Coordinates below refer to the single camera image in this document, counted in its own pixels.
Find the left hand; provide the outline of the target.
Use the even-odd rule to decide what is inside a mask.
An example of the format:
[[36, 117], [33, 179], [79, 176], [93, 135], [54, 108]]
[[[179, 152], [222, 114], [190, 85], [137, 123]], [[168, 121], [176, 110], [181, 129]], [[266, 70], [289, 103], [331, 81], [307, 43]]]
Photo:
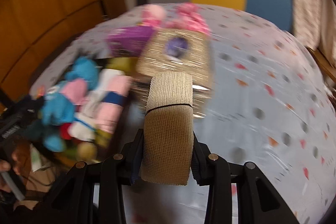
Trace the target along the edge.
[[27, 179], [31, 172], [31, 151], [30, 143], [22, 141], [18, 143], [11, 154], [13, 166], [10, 163], [1, 160], [1, 172], [7, 172], [11, 169], [20, 177], [24, 186], [27, 185]]

